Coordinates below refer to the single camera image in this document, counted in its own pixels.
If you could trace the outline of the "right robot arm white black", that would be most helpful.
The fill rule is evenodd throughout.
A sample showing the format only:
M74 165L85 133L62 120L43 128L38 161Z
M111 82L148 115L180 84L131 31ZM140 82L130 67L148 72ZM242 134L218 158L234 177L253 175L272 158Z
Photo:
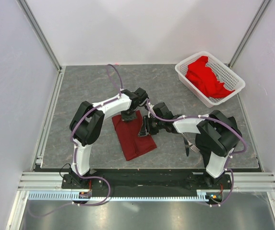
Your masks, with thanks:
M138 136L153 136L164 129L168 133L195 134L195 147L203 156L207 174L203 177L204 185L216 188L221 183L220 176L227 170L227 160L239 141L243 141L233 117L227 118L219 110L207 115L173 115L165 103L145 107L148 115L143 117L143 124Z

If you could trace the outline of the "silver fork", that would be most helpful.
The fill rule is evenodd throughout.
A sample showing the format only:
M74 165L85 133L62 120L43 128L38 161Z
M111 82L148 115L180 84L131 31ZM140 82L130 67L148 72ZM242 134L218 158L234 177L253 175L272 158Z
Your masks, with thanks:
M194 152L200 152L200 150L193 143L191 143L189 140L188 140L188 142L190 145L190 150L192 150Z

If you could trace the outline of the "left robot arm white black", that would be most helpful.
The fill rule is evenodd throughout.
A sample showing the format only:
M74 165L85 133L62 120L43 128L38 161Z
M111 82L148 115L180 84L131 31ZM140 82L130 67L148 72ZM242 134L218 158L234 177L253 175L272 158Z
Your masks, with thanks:
M92 145L100 136L104 121L120 113L120 121L126 125L142 126L142 118L137 109L148 99L142 88L131 92L122 90L112 98L98 103L84 101L80 104L71 123L71 141L74 144L72 170L75 175L72 183L78 188L85 188L89 183L87 173L90 170Z

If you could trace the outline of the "dark red cloth napkin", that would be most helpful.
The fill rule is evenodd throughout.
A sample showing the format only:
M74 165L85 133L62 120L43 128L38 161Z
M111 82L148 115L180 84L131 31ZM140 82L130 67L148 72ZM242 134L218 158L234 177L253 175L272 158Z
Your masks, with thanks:
M143 118L140 111L136 112L136 116L137 118L130 122L122 121L121 115L112 117L112 123L126 161L140 157L157 148L151 136L138 136Z

